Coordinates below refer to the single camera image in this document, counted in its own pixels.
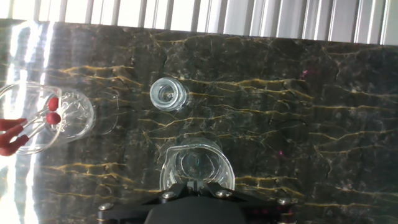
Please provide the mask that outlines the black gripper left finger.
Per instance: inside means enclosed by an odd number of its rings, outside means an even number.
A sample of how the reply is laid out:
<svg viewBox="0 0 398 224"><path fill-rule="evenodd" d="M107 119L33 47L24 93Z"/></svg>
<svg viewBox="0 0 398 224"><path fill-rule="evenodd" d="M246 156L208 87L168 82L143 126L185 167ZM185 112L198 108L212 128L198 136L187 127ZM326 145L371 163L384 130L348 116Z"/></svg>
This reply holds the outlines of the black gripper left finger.
<svg viewBox="0 0 398 224"><path fill-rule="evenodd" d="M173 184L171 188L125 204L103 203L98 207L98 224L145 223L150 211L158 205L187 197L192 188L187 184Z"/></svg>

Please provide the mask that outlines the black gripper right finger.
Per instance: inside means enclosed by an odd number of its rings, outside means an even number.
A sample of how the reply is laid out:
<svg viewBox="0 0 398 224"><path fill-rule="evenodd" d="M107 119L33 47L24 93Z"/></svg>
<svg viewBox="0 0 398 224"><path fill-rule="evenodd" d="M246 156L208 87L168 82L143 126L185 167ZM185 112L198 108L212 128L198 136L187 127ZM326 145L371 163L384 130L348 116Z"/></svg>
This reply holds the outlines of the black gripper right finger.
<svg viewBox="0 0 398 224"><path fill-rule="evenodd" d="M218 202L231 202L242 214L246 223L296 223L295 202L290 198L257 198L207 183L199 188L200 196L211 197Z"/></svg>

